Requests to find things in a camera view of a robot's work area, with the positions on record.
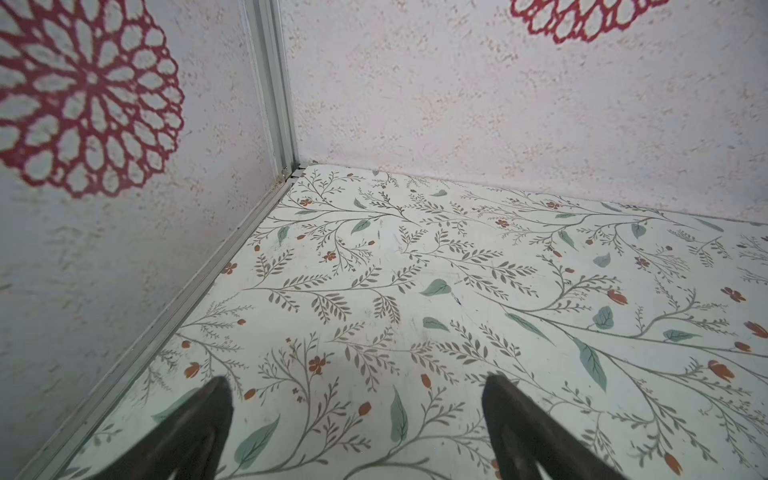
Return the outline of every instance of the red flower print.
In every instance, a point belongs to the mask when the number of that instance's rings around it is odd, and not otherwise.
[[[717,360],[710,360],[707,366],[710,368],[710,370],[712,370],[712,373],[719,376],[721,379],[728,383],[730,383],[730,379],[735,377],[733,372],[731,372],[728,367],[718,362]]]
[[[768,332],[759,324],[755,322],[745,322],[744,326],[752,330],[753,335],[757,335],[761,339],[768,339]]]
[[[741,292],[739,292],[737,290],[733,290],[733,289],[729,288],[728,286],[725,287],[725,288],[720,289],[720,291],[725,293],[726,295],[728,295],[730,297],[730,299],[733,300],[733,301],[736,301],[736,302],[739,302],[739,303],[746,302],[746,298],[744,298],[741,295]]]
[[[200,371],[200,363],[197,363],[197,362],[191,362],[191,363],[190,363],[190,366],[188,366],[188,367],[187,367],[187,368],[184,370],[184,376],[186,376],[188,379],[191,379],[192,377],[194,377],[195,375],[197,375],[197,373],[198,373],[199,371]]]
[[[75,198],[164,171],[184,94],[144,0],[2,4],[2,162]]]
[[[323,367],[326,365],[326,356],[323,355],[322,359],[319,356],[315,356],[310,360],[310,372],[320,375],[323,373]]]
[[[368,412],[371,411],[371,403],[365,402],[363,403],[360,408],[357,409],[357,414],[362,416],[368,415]]]
[[[621,295],[616,290],[608,290],[608,298],[618,303],[619,305],[627,305],[627,297]]]
[[[667,463],[667,466],[670,468],[670,470],[672,472],[677,473],[678,476],[681,473],[683,473],[683,467],[680,466],[680,463],[677,461],[677,458],[674,458],[672,454],[665,453],[664,461]]]
[[[599,34],[624,30],[650,7],[669,0],[512,0],[510,12],[522,18],[532,35],[593,41]]]
[[[221,269],[221,274],[224,275],[226,273],[227,275],[231,275],[236,268],[237,263],[227,262],[227,266]]]
[[[635,263],[640,265],[641,269],[648,268],[650,266],[648,260],[645,260],[643,257],[635,257],[634,259],[636,260]]]

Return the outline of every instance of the white textured wall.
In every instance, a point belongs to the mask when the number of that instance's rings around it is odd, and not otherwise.
[[[238,2],[147,8],[186,98],[165,172],[115,198],[74,199],[0,164],[0,478],[30,459],[276,177]]]
[[[559,45],[510,4],[282,2],[300,158],[768,219],[768,2]]]

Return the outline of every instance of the speckled wall texture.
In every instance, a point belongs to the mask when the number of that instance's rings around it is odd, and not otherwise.
[[[0,19],[0,478],[12,478],[276,169],[238,2],[0,2]]]
[[[768,3],[511,4],[282,2],[301,160],[768,219]]]

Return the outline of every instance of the leaf pattern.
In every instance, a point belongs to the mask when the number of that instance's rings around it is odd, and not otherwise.
[[[488,375],[628,478],[766,476],[768,227],[699,220],[309,167],[62,478],[219,375],[220,480],[492,478]]]

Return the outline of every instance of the red floral wall decal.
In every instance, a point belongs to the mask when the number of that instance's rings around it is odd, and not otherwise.
[[[593,41],[614,28],[624,30],[650,7],[669,0],[512,0],[510,12],[522,18],[533,35]]]
[[[30,185],[110,197],[164,170],[178,64],[144,0],[0,0],[0,157]]]

